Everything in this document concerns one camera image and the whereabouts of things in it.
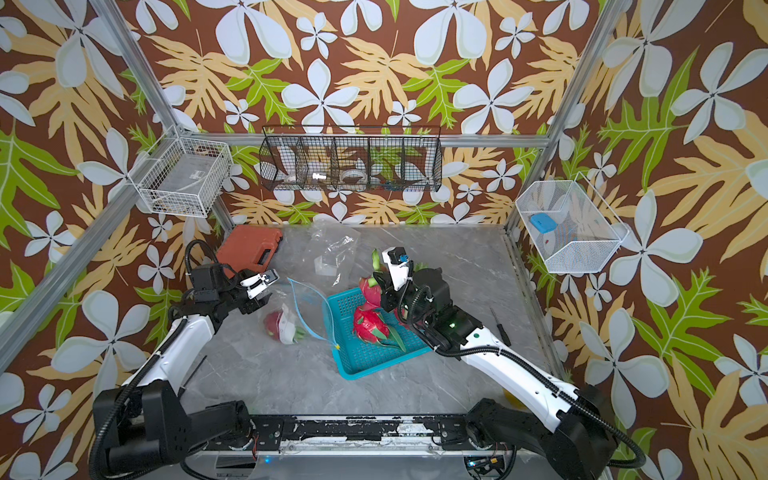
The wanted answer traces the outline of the dragon fruit bag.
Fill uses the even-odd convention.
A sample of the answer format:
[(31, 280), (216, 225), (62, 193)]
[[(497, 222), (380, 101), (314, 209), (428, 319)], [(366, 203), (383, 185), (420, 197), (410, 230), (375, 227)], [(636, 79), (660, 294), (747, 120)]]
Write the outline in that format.
[(355, 310), (353, 332), (365, 343), (406, 351), (405, 343), (397, 330), (386, 324), (381, 315), (373, 309), (358, 307)]
[[(383, 272), (381, 254), (378, 249), (374, 249), (372, 252), (372, 269), (373, 274)], [(381, 286), (373, 274), (362, 278), (359, 282), (359, 288), (365, 299), (365, 307), (367, 309), (375, 309), (381, 306)]]
[(303, 328), (296, 324), (297, 316), (285, 309), (275, 310), (266, 315), (264, 326), (267, 334), (284, 345), (298, 343), (306, 336)]

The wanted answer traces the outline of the zip-top bag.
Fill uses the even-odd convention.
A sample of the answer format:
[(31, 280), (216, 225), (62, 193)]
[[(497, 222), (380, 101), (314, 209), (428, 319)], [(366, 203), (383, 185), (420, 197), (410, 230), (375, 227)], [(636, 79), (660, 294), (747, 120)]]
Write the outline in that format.
[(275, 310), (288, 310), (297, 316), (296, 324), (306, 332), (302, 340), (310, 338), (324, 341), (334, 351), (341, 349), (334, 330), (335, 320), (330, 303), (320, 290), (311, 284), (288, 278), (272, 285), (270, 293), (272, 296), (267, 314)]
[(348, 226), (319, 222), (310, 227), (302, 259), (317, 276), (338, 282), (351, 269), (360, 234)]

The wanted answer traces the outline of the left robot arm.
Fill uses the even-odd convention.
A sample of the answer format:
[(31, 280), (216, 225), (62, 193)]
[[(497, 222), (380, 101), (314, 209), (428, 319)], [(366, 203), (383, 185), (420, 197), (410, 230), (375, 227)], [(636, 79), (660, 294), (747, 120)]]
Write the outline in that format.
[(121, 386), (93, 404), (95, 436), (88, 457), (93, 479), (137, 479), (161, 467), (185, 465), (211, 443), (235, 449), (254, 445), (254, 426), (241, 400), (195, 413), (185, 411), (182, 385), (203, 348), (233, 311), (264, 307), (278, 273), (237, 271), (216, 257), (188, 265), (191, 287), (168, 310), (170, 330)]

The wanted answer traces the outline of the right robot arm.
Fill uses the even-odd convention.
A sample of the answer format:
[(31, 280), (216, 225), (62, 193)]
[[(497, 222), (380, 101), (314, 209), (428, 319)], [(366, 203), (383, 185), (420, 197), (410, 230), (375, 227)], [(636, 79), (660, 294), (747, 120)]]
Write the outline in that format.
[(436, 354), (479, 370), (524, 406), (479, 401), (465, 416), (467, 436), (481, 447), (507, 444), (544, 457), (563, 479), (597, 479), (608, 468), (639, 469), (647, 456), (611, 424), (604, 397), (578, 388), (514, 352), (451, 299), (441, 269), (412, 272), (395, 265), (373, 275), (381, 306)]

